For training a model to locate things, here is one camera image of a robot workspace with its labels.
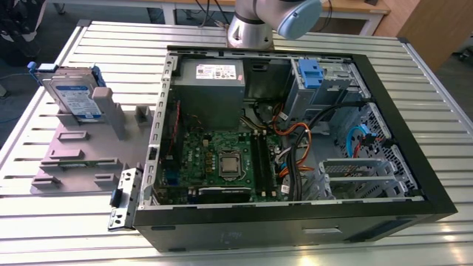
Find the green motherboard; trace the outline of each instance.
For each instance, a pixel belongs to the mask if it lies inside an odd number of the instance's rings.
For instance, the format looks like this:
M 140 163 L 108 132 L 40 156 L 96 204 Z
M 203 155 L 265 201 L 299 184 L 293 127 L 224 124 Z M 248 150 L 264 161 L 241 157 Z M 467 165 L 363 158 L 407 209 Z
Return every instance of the green motherboard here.
M 275 172 L 277 135 L 249 132 L 189 132 L 184 136 L 180 171 L 164 169 L 165 204 L 189 204 L 203 187 L 251 189 L 251 202 L 281 200 Z

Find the blue hard drive label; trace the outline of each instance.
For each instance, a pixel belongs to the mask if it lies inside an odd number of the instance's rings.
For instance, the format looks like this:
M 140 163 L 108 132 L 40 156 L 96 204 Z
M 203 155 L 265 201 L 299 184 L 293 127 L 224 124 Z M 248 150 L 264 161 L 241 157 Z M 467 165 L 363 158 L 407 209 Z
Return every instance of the blue hard drive label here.
M 91 91 L 87 86 L 56 86 L 56 89 L 63 103 L 76 117 L 100 118 L 101 112 L 96 102 L 91 99 Z

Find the sticker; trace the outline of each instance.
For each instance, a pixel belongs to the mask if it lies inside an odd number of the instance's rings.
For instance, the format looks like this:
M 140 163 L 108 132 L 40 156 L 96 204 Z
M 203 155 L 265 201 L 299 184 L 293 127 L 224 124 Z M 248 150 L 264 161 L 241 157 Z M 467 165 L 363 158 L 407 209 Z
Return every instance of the sticker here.
M 235 65 L 197 65 L 196 79 L 237 79 Z
M 283 118 L 284 121 L 287 121 L 289 118 L 289 116 L 284 112 L 280 112 L 280 117 Z
M 72 114 L 83 119 L 100 118 L 101 112 L 96 102 L 89 98 L 87 86 L 56 86 L 57 94 Z
M 289 186 L 281 185 L 281 193 L 289 194 Z

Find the wooden desk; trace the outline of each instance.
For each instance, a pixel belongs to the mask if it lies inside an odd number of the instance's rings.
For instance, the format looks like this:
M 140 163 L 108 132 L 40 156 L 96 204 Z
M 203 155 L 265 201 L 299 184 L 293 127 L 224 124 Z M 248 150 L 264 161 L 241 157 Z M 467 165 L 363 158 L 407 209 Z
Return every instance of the wooden desk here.
M 197 0 L 200 4 L 207 4 L 207 0 Z M 195 4 L 195 0 L 161 0 L 167 3 L 181 3 L 181 4 Z M 219 0 L 220 5 L 233 6 L 235 0 Z M 355 12 L 355 13 L 381 13 L 389 14 L 391 9 L 383 0 L 377 2 L 376 6 L 367 4 L 364 0 L 332 0 L 332 8 L 335 12 Z M 324 3 L 324 11 L 328 11 L 329 3 Z
M 51 3 L 71 3 L 71 4 L 93 4 L 99 6 L 123 6 L 123 7 L 149 7 L 161 8 L 164 13 L 165 24 L 176 24 L 176 9 L 200 10 L 195 0 L 50 0 Z M 225 12 L 235 12 L 235 0 L 219 0 L 221 8 Z M 377 25 L 385 14 L 389 14 L 391 9 L 383 0 L 379 0 L 377 5 L 367 4 L 364 0 L 332 0 L 333 18 L 360 19 L 367 21 L 361 29 L 360 35 L 373 35 Z M 219 11 L 219 7 L 211 0 L 209 10 Z M 324 3 L 324 12 L 321 17 L 328 17 L 329 3 Z

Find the ram slot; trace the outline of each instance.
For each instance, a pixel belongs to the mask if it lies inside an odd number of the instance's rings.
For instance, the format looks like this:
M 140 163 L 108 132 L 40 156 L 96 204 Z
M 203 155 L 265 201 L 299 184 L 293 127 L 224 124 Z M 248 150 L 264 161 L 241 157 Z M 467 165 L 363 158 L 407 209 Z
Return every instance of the ram slot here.
M 252 135 L 249 141 L 252 146 L 252 164 L 253 164 L 253 176 L 255 176 L 255 189 L 256 194 L 261 195 L 265 192 L 265 180 L 261 174 L 261 162 L 260 162 L 260 149 L 259 149 L 259 136 Z
M 265 186 L 267 197 L 275 194 L 275 183 L 272 174 L 272 163 L 269 159 L 269 148 L 267 135 L 259 135 L 260 167 Z

